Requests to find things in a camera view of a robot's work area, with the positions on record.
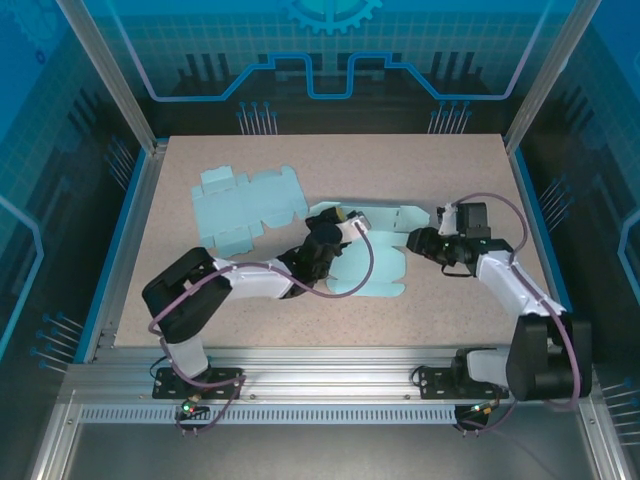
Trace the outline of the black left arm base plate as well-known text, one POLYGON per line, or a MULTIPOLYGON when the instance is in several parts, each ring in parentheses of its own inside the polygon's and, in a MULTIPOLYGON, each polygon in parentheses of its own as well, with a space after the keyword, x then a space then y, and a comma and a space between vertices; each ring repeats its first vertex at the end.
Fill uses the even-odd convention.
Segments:
POLYGON ((197 379, 201 383, 220 383, 233 380, 212 389, 194 386, 181 379, 171 367, 159 368, 154 377, 151 392, 153 399, 186 400, 199 395, 204 400, 228 400, 236 388, 238 378, 243 374, 240 368, 211 368, 197 379))

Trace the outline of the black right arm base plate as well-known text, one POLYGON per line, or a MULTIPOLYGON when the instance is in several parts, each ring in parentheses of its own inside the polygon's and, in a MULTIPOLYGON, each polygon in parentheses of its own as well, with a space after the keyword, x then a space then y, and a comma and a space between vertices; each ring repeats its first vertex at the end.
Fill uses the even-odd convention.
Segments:
POLYGON ((487 382, 472 380, 468 375, 449 368, 419 366, 409 377, 419 389, 422 400, 495 400, 508 399, 509 392, 487 382))

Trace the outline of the aluminium frame beam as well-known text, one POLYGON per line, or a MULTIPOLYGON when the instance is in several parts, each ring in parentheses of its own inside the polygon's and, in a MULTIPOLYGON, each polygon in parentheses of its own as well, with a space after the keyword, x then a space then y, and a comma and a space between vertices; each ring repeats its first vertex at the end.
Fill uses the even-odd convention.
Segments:
POLYGON ((28 480, 63 480, 82 410, 76 403, 54 406, 28 480))
POLYGON ((609 452, 597 409, 590 400, 582 399, 579 402, 579 412, 596 480, 617 480, 617 470, 609 452))

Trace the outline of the wide aluminium frame rail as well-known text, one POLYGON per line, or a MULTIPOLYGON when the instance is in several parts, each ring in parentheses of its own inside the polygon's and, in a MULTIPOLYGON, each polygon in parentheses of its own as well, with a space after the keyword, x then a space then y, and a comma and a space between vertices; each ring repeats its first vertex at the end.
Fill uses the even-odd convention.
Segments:
MULTIPOLYGON (((244 404, 416 404, 410 382, 420 366, 447 367, 446 347, 209 348, 216 367, 238 367, 244 404)), ((77 404, 149 404, 148 373, 157 348, 100 349, 89 364, 68 367, 58 400, 77 404)))

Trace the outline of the small circuit board with LEDs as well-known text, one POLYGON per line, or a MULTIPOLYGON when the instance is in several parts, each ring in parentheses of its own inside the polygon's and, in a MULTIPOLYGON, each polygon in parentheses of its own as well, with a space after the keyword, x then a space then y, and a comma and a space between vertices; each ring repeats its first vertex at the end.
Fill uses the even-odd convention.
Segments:
POLYGON ((178 408, 176 420, 178 422, 190 421, 205 415, 209 409, 206 406, 200 405, 201 400, 202 396, 200 394, 189 396, 178 408))
POLYGON ((500 399, 487 399, 480 403, 476 403, 464 412, 466 417, 476 417, 479 415, 490 415, 494 410, 500 407, 500 399))

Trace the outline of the blue table edge strip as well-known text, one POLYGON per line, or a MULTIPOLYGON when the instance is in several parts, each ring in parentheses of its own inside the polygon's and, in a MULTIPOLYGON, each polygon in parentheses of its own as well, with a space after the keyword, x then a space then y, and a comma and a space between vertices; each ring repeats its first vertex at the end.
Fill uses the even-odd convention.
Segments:
POLYGON ((520 148, 509 153, 508 156, 550 295, 569 312, 572 312, 573 305, 552 245, 548 228, 543 218, 542 209, 525 158, 520 148))
POLYGON ((115 225, 115 229, 111 237, 107 255, 105 257, 105 261, 98 279, 98 283, 96 285, 96 290, 95 290, 95 293, 94 293, 94 296, 93 296, 93 299, 84 323, 84 327, 81 332, 78 346, 76 348, 76 351, 72 360, 73 364, 80 364, 86 361, 87 354, 90 349, 90 341, 92 338, 92 334, 96 329, 98 314, 99 314, 100 307, 107 289, 109 277, 111 275, 111 272, 116 260, 116 254, 118 252, 119 245, 122 240, 124 228, 125 228, 127 219, 129 217, 129 212, 131 210, 131 205, 134 200, 134 196, 137 190, 140 176, 142 174, 143 168, 147 163, 147 158, 148 158, 148 154, 145 153, 143 150, 141 150, 136 160, 132 177, 129 182, 129 186, 127 187, 123 204, 121 206, 120 213, 115 225))

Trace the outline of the aluminium frame post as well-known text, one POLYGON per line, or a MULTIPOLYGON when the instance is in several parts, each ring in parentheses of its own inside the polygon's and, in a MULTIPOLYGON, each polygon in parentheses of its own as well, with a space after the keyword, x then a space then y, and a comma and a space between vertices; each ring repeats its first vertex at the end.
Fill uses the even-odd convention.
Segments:
POLYGON ((514 157, 602 0, 576 0, 505 136, 505 151, 514 157))
POLYGON ((146 120, 125 76, 83 0, 55 0, 124 120, 147 155, 166 150, 146 120))

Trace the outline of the light blue paper box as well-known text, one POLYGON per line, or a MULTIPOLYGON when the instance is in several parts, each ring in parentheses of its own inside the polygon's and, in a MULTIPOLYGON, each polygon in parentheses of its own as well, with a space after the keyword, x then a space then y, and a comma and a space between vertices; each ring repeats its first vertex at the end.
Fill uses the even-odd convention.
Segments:
POLYGON ((332 262, 326 279, 328 290, 337 295, 357 287, 372 260, 372 274, 355 294, 389 298, 401 295, 405 291, 402 279, 407 270, 407 259, 403 249, 412 231, 429 225, 430 214, 414 205, 393 206, 336 201, 317 203, 310 208, 309 214, 316 216, 331 207, 339 207, 346 214, 352 211, 364 214, 370 225, 367 238, 371 242, 374 256, 369 256, 362 239, 356 239, 332 262))
POLYGON ((200 244, 222 258, 250 252, 266 228, 287 226, 308 213, 295 170, 283 166, 250 176, 229 165, 200 174, 191 188, 200 244))

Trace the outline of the aluminium side rail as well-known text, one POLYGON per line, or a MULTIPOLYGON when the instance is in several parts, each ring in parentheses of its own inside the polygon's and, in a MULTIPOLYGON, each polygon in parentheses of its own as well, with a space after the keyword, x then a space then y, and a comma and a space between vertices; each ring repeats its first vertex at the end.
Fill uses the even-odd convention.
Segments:
MULTIPOLYGON (((159 142, 166 143, 167 150, 169 140, 163 138, 159 142)), ((158 152, 156 156, 148 155, 100 307, 96 329, 90 341, 90 349, 86 361, 80 364, 93 362, 100 347, 110 348, 115 345, 117 330, 121 322, 124 304, 166 150, 158 152)))

